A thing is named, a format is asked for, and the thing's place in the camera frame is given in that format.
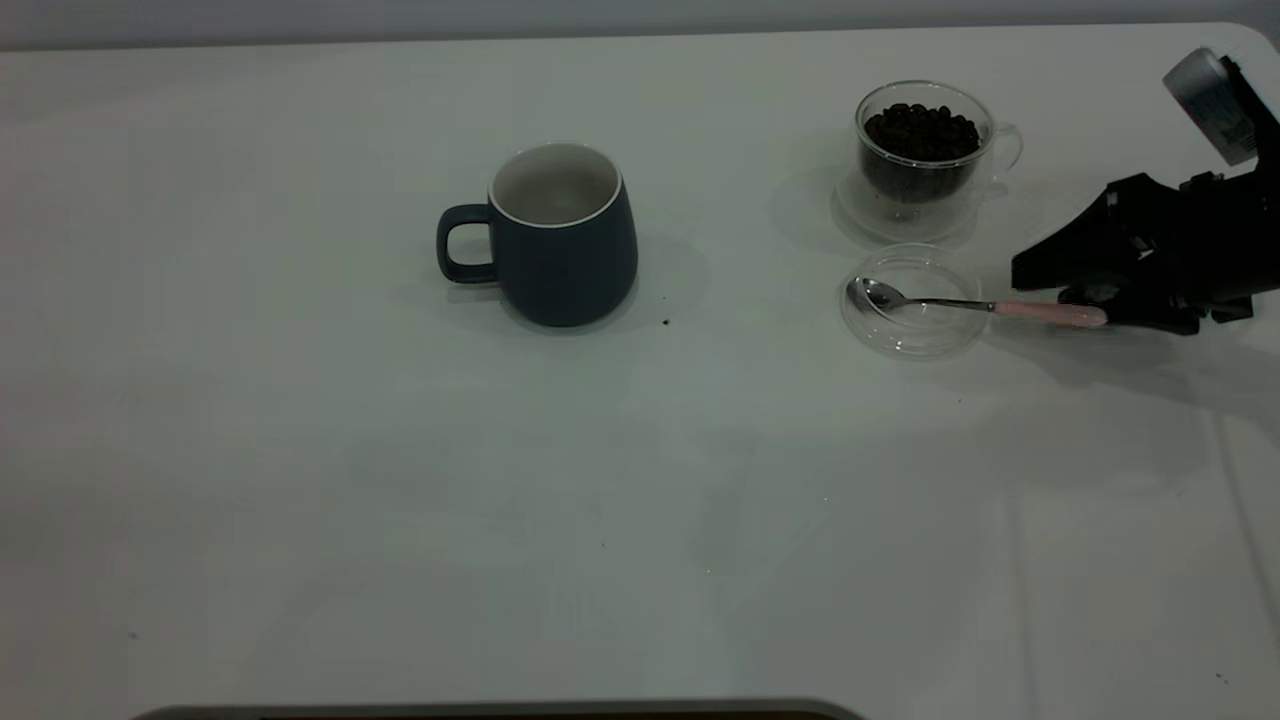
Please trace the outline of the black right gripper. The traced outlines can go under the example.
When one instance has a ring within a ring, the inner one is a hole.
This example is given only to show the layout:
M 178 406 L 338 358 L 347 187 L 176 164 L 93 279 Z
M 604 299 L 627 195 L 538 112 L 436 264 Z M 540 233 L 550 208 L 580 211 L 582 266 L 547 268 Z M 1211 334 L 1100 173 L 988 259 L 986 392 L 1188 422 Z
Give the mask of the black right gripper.
M 1153 188 L 1147 174 L 1108 183 L 1078 217 L 1011 260 L 1018 291 L 1060 290 L 1061 304 L 1101 309 L 1107 325 L 1194 336 L 1254 315 L 1254 296 L 1277 290 L 1277 160 L 1225 177 L 1201 173 L 1164 187 L 1143 263 L 1161 295 L 1123 284 L 1082 284 L 1137 261 L 1129 220 Z

